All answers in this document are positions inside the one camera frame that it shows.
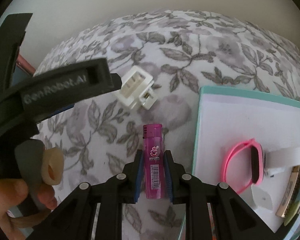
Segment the purple lighter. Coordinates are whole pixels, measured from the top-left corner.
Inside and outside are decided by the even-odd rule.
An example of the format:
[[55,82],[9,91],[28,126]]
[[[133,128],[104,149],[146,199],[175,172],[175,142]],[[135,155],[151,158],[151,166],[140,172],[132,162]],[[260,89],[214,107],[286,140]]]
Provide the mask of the purple lighter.
[[143,152],[147,199],[165,197],[161,130],[161,124],[146,124],[143,126]]

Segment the barcode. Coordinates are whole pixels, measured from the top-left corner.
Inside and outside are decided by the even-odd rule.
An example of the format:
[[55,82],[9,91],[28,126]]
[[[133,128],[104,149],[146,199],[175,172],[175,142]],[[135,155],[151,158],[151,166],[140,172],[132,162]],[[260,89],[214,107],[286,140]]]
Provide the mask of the barcode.
[[150,165],[150,169],[151,169],[151,189],[160,189],[159,164]]

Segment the silver screw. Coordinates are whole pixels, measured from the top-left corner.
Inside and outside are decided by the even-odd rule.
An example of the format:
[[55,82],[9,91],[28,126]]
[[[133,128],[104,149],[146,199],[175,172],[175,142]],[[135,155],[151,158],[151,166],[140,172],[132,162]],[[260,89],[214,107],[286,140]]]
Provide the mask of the silver screw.
[[190,180],[191,179],[191,175],[190,174],[183,174],[182,175],[182,178],[184,179],[184,180]]
[[124,173],[119,173],[119,174],[117,175],[117,179],[125,179],[126,177],[127,177],[127,175],[124,174]]
[[222,189],[227,189],[227,188],[229,188],[229,185],[225,182],[220,182],[219,187],[221,187]]
[[83,182],[79,185],[79,188],[82,190],[87,189],[88,187],[89,187],[89,184],[87,182]]

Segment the pink wristband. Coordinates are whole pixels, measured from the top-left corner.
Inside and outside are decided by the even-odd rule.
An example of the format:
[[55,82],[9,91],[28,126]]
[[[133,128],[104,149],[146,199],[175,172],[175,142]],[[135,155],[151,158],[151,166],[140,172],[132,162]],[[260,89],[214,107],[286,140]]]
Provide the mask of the pink wristband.
[[244,192],[252,184],[259,185],[263,180],[262,148],[261,148],[261,145],[255,141],[255,139],[250,139],[250,140],[238,143],[237,145],[232,147],[227,152],[225,158],[223,159],[223,163],[221,166],[221,182],[227,182],[226,181],[226,172],[227,172],[228,164],[229,164],[231,158],[246,148],[251,148],[252,178],[246,186],[244,186],[240,190],[236,191],[237,194]]

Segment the floral fabric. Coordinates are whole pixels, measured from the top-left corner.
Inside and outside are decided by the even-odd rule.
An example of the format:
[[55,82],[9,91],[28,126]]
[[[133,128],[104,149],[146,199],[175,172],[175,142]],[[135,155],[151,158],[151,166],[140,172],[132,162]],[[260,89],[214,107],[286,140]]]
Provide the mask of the floral fabric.
[[[149,72],[159,99],[150,110],[124,109],[112,94],[75,104],[40,123],[47,148],[60,147],[65,171],[55,187],[58,202],[79,185],[105,182],[142,148],[142,125],[161,123],[165,149],[191,172],[198,93],[203,85],[260,90],[300,101],[300,51],[270,31],[202,11],[157,11],[96,25],[64,41],[36,74],[106,57],[112,73],[133,65]],[[177,239],[184,206],[147,200],[123,206],[122,239]]]

